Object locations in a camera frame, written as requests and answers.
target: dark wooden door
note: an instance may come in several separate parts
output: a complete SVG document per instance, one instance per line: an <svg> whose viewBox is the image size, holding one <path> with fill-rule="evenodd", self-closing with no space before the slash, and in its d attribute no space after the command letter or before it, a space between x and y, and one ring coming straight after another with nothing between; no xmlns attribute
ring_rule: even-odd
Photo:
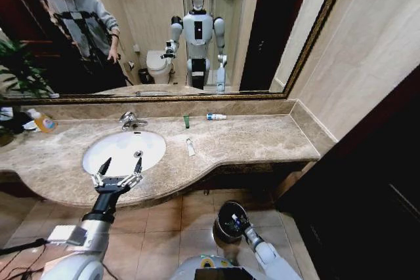
<svg viewBox="0 0 420 280"><path fill-rule="evenodd" d="M257 0L240 90L268 90L303 0Z"/></svg>

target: mirror frame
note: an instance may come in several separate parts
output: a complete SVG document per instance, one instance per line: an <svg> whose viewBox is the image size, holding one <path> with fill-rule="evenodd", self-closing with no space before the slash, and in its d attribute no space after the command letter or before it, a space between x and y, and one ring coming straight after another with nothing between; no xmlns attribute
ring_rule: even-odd
<svg viewBox="0 0 420 280"><path fill-rule="evenodd" d="M100 94L63 94L60 98L16 98L0 100L1 105L106 104L137 102L217 101L217 100L279 100L286 99L318 39L336 0L324 0L306 38L283 92L237 92L229 94L194 94L176 96L104 96Z"/></svg>

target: toilet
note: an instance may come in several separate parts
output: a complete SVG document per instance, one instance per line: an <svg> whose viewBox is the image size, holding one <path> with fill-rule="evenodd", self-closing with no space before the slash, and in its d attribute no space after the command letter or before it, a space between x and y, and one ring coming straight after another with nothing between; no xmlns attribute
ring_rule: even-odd
<svg viewBox="0 0 420 280"><path fill-rule="evenodd" d="M146 57L146 65L149 74L155 80L155 83L169 82L169 72L171 72L171 58L160 58L165 52L163 50L149 50Z"/></svg>

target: white sink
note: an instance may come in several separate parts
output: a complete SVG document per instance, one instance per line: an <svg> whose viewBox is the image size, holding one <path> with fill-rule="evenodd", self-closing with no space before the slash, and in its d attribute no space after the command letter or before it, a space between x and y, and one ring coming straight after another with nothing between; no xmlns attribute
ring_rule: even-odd
<svg viewBox="0 0 420 280"><path fill-rule="evenodd" d="M105 176L120 177L133 173L138 161L139 151L143 151L142 170L153 167L166 151L162 136L147 131L126 131L111 134L96 141L83 156L83 168L90 174L96 174L99 167L108 158L111 165Z"/></svg>

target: man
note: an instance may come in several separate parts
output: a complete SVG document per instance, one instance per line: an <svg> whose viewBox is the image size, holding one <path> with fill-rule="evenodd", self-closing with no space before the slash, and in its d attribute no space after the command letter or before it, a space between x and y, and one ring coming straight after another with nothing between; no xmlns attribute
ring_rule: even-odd
<svg viewBox="0 0 420 280"><path fill-rule="evenodd" d="M118 64L119 28L117 20L101 0L47 0L48 6L68 30L95 76L92 92L125 87L125 76Z"/></svg>

